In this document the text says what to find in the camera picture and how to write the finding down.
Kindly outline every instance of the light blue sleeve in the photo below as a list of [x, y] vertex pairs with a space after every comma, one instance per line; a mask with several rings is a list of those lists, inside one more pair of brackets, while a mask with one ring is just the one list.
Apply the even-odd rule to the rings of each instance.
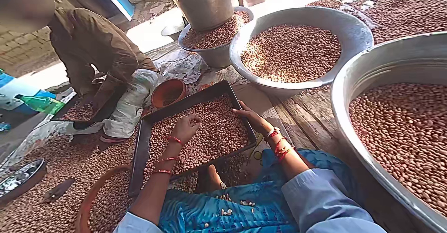
[[113, 233], [163, 233], [163, 231], [154, 223], [127, 212]]
[[344, 193], [329, 169], [309, 169], [282, 186], [301, 233], [386, 233], [369, 213]]

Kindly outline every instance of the woman's right hand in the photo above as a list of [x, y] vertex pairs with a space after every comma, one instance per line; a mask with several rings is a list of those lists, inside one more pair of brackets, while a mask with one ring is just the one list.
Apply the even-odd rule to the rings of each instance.
[[197, 115], [180, 118], [175, 124], [172, 136], [179, 139], [182, 144], [185, 144], [196, 134], [201, 125], [202, 120]]
[[255, 113], [253, 110], [251, 110], [245, 103], [239, 100], [239, 104], [242, 107], [240, 110], [233, 109], [233, 112], [235, 114], [238, 114], [240, 116], [244, 116], [249, 119], [250, 124], [252, 125], [253, 129], [261, 133], [264, 136], [267, 136], [268, 133], [273, 129], [273, 126], [266, 121], [263, 117], [259, 116], [257, 113]]

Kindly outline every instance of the person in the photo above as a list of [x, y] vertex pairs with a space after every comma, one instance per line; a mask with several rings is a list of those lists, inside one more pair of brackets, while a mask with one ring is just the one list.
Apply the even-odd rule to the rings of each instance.
[[[71, 133], [93, 133], [103, 127], [103, 142], [123, 141], [133, 134], [143, 103], [163, 77], [122, 30], [85, 8], [56, 8], [54, 0], [0, 0], [0, 8], [0, 24], [10, 30], [27, 33], [45, 25], [50, 28], [51, 44], [71, 86], [82, 105], [92, 104], [93, 113], [126, 88], [109, 119], [85, 131], [71, 129]], [[99, 89], [92, 84], [95, 70], [91, 65], [106, 74]]]
[[[233, 111], [247, 117], [271, 147], [262, 152], [263, 169], [258, 179], [204, 194], [166, 190], [175, 157], [182, 149], [175, 138], [186, 143], [202, 124], [197, 115], [183, 117], [176, 122], [171, 134], [174, 139], [159, 158], [163, 161], [157, 163], [114, 233], [385, 232], [350, 198], [358, 195], [343, 162], [318, 150], [294, 150], [277, 128], [239, 102], [242, 110]], [[215, 184], [221, 183], [214, 166], [208, 172]], [[222, 184], [215, 186], [225, 188]], [[231, 201], [219, 199], [226, 194]], [[242, 201], [249, 201], [251, 206]]]

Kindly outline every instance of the metal bucket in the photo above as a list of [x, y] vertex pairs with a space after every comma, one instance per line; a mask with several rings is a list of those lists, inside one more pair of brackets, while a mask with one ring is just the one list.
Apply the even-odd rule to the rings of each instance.
[[[253, 20], [254, 16], [251, 10], [245, 7], [234, 7], [235, 11], [246, 11], [249, 13], [249, 21]], [[191, 29], [191, 25], [188, 24], [180, 33], [178, 38], [178, 44], [186, 51], [198, 52], [200, 56], [204, 59], [207, 65], [213, 68], [224, 68], [231, 65], [230, 56], [229, 56], [229, 48], [230, 42], [222, 44], [217, 47], [208, 48], [208, 49], [193, 49], [186, 47], [183, 44], [183, 38], [186, 36], [188, 31]]]
[[173, 0], [197, 31], [224, 24], [234, 13], [233, 0]]
[[365, 50], [350, 59], [332, 85], [332, 110], [337, 124], [376, 180], [412, 214], [436, 232], [447, 232], [447, 218], [408, 191], [362, 144], [349, 119], [349, 103], [361, 93], [385, 84], [447, 85], [447, 32], [405, 37]]
[[[243, 65], [240, 54], [250, 39], [272, 26], [280, 24], [304, 24], [330, 30], [337, 35], [342, 45], [342, 54], [334, 67], [325, 75], [312, 81], [300, 83], [273, 82], [254, 75]], [[299, 7], [273, 12], [246, 24], [234, 36], [230, 45], [230, 58], [239, 74], [267, 93], [289, 97], [302, 90], [316, 88], [332, 83], [342, 66], [357, 53], [373, 46], [371, 30], [360, 19], [343, 11], [326, 7]]]

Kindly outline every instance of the white bangle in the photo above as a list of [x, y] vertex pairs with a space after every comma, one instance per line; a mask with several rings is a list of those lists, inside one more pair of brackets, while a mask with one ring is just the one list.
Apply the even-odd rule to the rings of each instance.
[[278, 132], [278, 134], [281, 134], [281, 132], [279, 131], [279, 128], [273, 127], [272, 130], [270, 130], [270, 132], [267, 134], [266, 138], [269, 138], [270, 135], [275, 131]]

